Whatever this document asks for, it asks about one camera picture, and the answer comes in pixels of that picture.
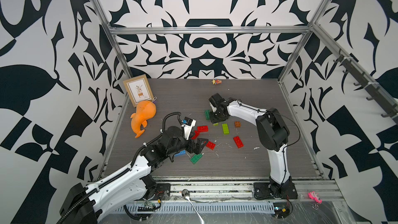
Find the lime lego brick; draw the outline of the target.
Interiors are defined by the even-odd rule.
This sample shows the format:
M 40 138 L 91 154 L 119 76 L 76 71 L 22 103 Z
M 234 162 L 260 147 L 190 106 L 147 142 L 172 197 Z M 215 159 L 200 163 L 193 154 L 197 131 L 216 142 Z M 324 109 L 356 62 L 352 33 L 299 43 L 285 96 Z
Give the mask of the lime lego brick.
M 230 134 L 230 132 L 229 132 L 229 127 L 228 127 L 228 124 L 227 124 L 227 123 L 223 123 L 223 124 L 222 124 L 222 131 L 223 131 L 223 134 L 224 134 L 224 135 Z

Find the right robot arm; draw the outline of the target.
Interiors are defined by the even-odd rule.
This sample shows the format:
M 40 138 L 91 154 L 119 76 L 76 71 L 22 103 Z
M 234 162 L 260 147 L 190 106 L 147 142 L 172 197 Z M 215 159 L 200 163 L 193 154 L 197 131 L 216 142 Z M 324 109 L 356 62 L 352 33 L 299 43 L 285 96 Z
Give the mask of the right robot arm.
M 237 117 L 257 127 L 260 143 L 267 149 L 271 172 L 269 183 L 254 183 L 257 200 L 298 198 L 298 192 L 288 170 L 287 147 L 290 131 L 283 116 L 275 108 L 269 110 L 242 103 L 240 100 L 224 99 L 216 93 L 209 98 L 212 123 Z

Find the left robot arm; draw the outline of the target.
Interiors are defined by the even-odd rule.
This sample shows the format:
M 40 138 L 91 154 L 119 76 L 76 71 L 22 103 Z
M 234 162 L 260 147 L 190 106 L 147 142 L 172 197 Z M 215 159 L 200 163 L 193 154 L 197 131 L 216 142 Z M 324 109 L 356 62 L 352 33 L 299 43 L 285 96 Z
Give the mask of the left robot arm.
M 180 112 L 166 115 L 159 135 L 144 143 L 132 161 L 110 176 L 83 186 L 73 186 L 60 209 L 59 224 L 98 224 L 107 215 L 137 200 L 150 200 L 155 196 L 157 183 L 151 173 L 165 160 L 174 160 L 181 151 L 201 154 L 208 139 L 193 140 L 192 128 L 196 121 L 186 117 L 178 126 L 166 126 L 172 116 L 180 118 Z

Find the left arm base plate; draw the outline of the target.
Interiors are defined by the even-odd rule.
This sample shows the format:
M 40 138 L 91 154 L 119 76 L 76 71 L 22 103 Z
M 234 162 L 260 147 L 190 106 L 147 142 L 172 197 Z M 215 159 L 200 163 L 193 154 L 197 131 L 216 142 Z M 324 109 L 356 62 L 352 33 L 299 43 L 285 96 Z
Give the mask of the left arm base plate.
M 170 197 L 171 184 L 160 183 L 156 184 L 154 188 L 149 189 L 142 200 L 164 200 Z

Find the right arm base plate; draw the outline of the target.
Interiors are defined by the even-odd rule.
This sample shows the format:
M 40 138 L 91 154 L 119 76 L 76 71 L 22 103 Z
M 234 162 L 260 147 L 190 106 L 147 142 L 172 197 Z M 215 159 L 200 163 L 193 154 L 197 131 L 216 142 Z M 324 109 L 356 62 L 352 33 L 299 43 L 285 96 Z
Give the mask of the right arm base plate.
M 291 181 L 284 184 L 277 183 L 254 183 L 254 197 L 256 200 L 267 199 L 297 199 L 298 193 Z

